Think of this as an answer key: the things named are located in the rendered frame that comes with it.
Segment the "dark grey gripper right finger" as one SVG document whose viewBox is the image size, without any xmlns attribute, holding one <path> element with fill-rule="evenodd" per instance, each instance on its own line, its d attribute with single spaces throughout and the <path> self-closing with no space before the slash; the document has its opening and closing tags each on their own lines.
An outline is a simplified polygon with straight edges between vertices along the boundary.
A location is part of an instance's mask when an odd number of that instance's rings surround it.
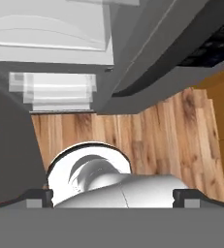
<svg viewBox="0 0 224 248">
<path fill-rule="evenodd" d="M 174 189 L 173 197 L 173 208 L 224 207 L 223 201 L 210 199 L 197 189 Z"/>
</svg>

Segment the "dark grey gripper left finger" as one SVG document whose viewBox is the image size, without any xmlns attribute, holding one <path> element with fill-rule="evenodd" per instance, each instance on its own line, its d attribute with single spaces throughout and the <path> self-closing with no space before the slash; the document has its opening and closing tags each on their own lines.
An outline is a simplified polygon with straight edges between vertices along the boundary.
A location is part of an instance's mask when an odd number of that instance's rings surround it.
<svg viewBox="0 0 224 248">
<path fill-rule="evenodd" d="M 9 208 L 52 208 L 53 192 L 44 189 L 31 189 L 23 193 L 17 199 L 11 200 Z"/>
</svg>

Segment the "black speckled surface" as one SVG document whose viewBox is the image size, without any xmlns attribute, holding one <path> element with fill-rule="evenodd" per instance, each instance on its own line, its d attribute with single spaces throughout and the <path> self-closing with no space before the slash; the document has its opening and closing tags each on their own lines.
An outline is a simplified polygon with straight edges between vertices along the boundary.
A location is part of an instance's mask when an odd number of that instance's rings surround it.
<svg viewBox="0 0 224 248">
<path fill-rule="evenodd" d="M 224 24 L 183 61 L 180 67 L 212 68 L 224 61 Z"/>
</svg>

